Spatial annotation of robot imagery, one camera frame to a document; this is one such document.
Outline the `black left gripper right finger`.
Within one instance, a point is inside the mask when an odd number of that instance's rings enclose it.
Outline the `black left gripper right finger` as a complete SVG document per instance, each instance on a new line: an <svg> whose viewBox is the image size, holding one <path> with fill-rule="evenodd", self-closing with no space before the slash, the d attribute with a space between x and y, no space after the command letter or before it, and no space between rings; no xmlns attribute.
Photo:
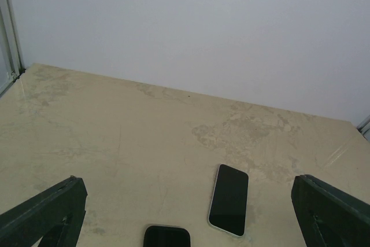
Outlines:
<svg viewBox="0 0 370 247"><path fill-rule="evenodd" d="M369 204L312 175L295 177L291 200L306 246L369 246Z"/></svg>

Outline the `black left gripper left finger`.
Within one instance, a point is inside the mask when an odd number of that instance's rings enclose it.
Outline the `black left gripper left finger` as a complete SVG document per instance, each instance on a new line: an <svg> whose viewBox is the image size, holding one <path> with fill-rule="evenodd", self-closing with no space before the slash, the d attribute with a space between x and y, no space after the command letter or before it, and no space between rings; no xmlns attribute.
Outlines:
<svg viewBox="0 0 370 247"><path fill-rule="evenodd" d="M86 214L82 178L70 176L1 214L1 246L76 246Z"/></svg>

